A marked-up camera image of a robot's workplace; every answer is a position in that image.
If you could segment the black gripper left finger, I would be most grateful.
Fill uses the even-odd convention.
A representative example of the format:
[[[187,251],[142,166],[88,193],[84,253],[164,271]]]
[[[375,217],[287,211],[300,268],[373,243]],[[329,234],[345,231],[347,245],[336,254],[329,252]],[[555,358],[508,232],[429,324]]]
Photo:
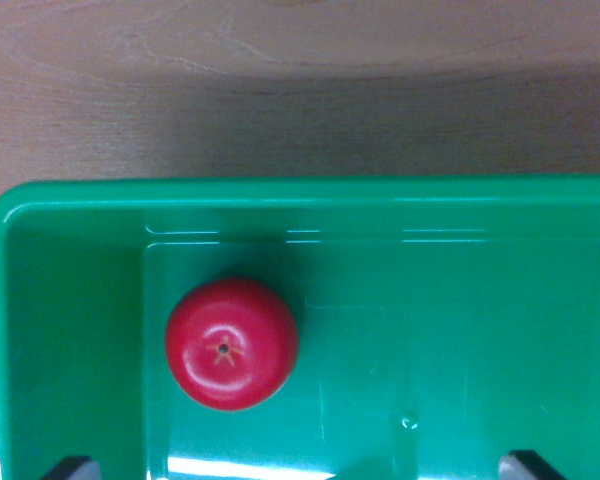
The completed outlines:
[[[54,465],[41,480],[101,480],[101,467],[91,457],[68,456]]]

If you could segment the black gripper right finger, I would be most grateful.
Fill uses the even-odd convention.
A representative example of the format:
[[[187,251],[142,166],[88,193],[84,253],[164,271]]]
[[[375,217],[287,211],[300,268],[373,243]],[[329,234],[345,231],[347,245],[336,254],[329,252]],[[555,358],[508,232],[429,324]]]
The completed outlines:
[[[560,473],[534,450],[512,450],[500,458],[499,480],[560,480]]]

